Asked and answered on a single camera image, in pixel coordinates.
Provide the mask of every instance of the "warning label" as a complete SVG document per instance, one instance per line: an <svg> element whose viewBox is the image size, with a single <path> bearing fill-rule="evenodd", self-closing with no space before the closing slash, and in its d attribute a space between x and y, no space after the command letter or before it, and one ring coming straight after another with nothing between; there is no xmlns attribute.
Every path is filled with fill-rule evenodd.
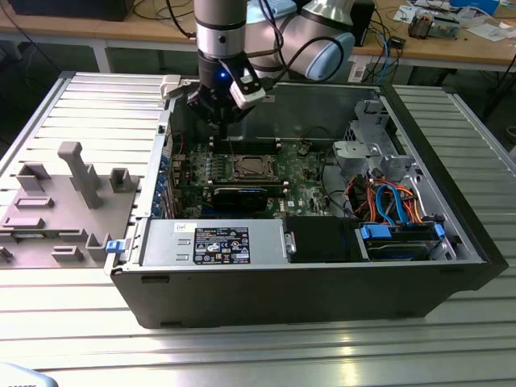
<svg viewBox="0 0 516 387"><path fill-rule="evenodd" d="M195 264L250 264L249 229L195 229Z"/></svg>

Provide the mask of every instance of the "wooden desk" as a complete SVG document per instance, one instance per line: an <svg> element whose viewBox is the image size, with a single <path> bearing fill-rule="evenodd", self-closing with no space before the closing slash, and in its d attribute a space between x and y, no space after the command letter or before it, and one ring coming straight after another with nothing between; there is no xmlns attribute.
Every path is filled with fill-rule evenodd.
<svg viewBox="0 0 516 387"><path fill-rule="evenodd" d="M173 5L181 5L186 0L172 0ZM514 54L513 40L490 42L471 32L462 30L457 40L430 38L416 40L408 36L408 24L395 22L395 10L405 4L403 0L379 0L379 12L392 35L406 40L406 47L400 59L402 65L417 65L450 69L483 69L505 71ZM156 0L156 8L164 6L164 0ZM144 48L165 51L196 51L194 41L186 39L171 21L142 19L133 13L124 22L107 22L88 19L49 18L40 16L19 16L9 5L6 9L21 28L36 42L55 44L78 44L90 46L97 58L101 72L110 72L106 54L109 47ZM177 15L193 9L193 2L175 8ZM138 7L138 12L155 17L152 0ZM496 16L516 17L516 11L501 8ZM195 31L194 15L181 18L181 25L187 31ZM6 16L0 12L0 40L23 41ZM361 48L355 48L351 61L354 62L350 80L358 81L357 73L364 66L382 56L382 49L371 33Z"/></svg>

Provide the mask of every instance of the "white desk leg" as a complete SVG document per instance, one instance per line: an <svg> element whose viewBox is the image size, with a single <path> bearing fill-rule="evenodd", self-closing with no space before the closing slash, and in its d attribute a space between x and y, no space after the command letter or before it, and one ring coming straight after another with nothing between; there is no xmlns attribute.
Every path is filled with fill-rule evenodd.
<svg viewBox="0 0 516 387"><path fill-rule="evenodd" d="M18 50L18 42L8 42L5 40L0 40L0 47L2 47L3 51L5 51L11 59L22 60L23 55Z"/></svg>
<svg viewBox="0 0 516 387"><path fill-rule="evenodd" d="M371 63L371 59L372 56L370 55L352 55L349 61L353 62L353 66L347 81L353 83L362 82L365 74L365 66Z"/></svg>
<svg viewBox="0 0 516 387"><path fill-rule="evenodd" d="M107 57L107 46L104 40L95 40L91 48L94 50L100 73L111 73L110 59Z"/></svg>

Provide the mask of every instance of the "electronics equipment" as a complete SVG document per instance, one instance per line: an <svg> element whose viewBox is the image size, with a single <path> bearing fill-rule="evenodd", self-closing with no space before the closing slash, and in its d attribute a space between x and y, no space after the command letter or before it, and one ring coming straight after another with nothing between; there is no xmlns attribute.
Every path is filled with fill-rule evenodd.
<svg viewBox="0 0 516 387"><path fill-rule="evenodd" d="M426 39L428 36L455 38L459 35L459 32L460 23L455 17L441 13L433 15L426 10L416 10L409 25L409 36L411 38Z"/></svg>
<svg viewBox="0 0 516 387"><path fill-rule="evenodd" d="M392 87L279 84L227 139L186 104L106 261L142 326L422 317L506 268Z"/></svg>
<svg viewBox="0 0 516 387"><path fill-rule="evenodd" d="M390 48L402 50L405 47L405 42L406 42L406 40L404 40L398 36L391 36L389 38L389 41L387 42L387 44L389 45Z"/></svg>
<svg viewBox="0 0 516 387"><path fill-rule="evenodd" d="M194 1L199 84L189 93L188 107L222 138L229 124L240 122L265 98L265 89L277 81L274 73L286 63L321 81L335 75L351 55L353 0L312 0L300 11L298 5L276 0L269 15L259 0ZM366 10L371 12L363 6L356 12ZM365 19L357 17L358 32ZM262 81L257 71L270 79Z"/></svg>
<svg viewBox="0 0 516 387"><path fill-rule="evenodd" d="M18 15L123 21L135 0L9 0Z"/></svg>
<svg viewBox="0 0 516 387"><path fill-rule="evenodd" d="M416 14L409 25L409 36L411 38L426 39L433 22L434 17L431 13L416 10Z"/></svg>
<svg viewBox="0 0 516 387"><path fill-rule="evenodd" d="M351 33L355 36L355 47L364 45L365 36L368 33L375 3L373 0L355 0L351 11L353 27Z"/></svg>

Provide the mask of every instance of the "slotted aluminum surface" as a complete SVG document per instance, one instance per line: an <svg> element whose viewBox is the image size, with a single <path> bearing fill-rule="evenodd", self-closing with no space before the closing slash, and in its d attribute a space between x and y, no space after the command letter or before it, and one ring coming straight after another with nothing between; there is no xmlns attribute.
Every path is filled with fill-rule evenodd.
<svg viewBox="0 0 516 387"><path fill-rule="evenodd" d="M95 88L106 82L103 77L100 82L94 81L98 75L93 74L80 77L81 85L95 85ZM138 82L132 84L135 87L149 78L136 79ZM95 109L101 108L96 103L100 98L116 95L102 94L99 89L87 93L81 94L81 98L90 96ZM143 94L130 94L131 98L121 95L117 103L122 105L117 109L123 108L122 101L142 102L136 95ZM157 107L159 98L154 97L145 94L144 100ZM75 107L72 105L61 98L56 107ZM449 110L437 111L456 113L451 107L447 105ZM49 131L42 127L39 133L43 135L30 139L26 148L39 142L35 150L49 149L53 147L52 141L42 139L63 135L95 139L87 128L58 131L59 128L52 127ZM148 136L151 131L147 129L111 128L109 132L116 133L111 135L116 141L130 139L146 144L151 139ZM468 146L483 148L478 147L482 144L481 136L472 134L467 138L474 140ZM437 137L432 141L439 142ZM103 150L99 147L105 147L108 142L90 144L93 152ZM121 150L115 146L118 143L112 144L111 150ZM135 152L132 148L126 151ZM93 161L96 155L91 154ZM140 168L139 163L120 163L116 157L100 164L107 167L110 163ZM503 169L489 174L491 179L485 175L481 186L475 185L475 171L456 167L452 172L472 196L489 196L491 191L483 190L500 180L511 184L508 178L511 175ZM482 212L486 226L502 229L514 220L514 214L500 214L501 218L499 214ZM149 331L137 324L101 269L0 270L0 358L46 372L61 387L141 387L158 383L514 386L516 249L514 239L497 243L511 264L499 278L481 291L458 293L425 319L401 321Z"/></svg>

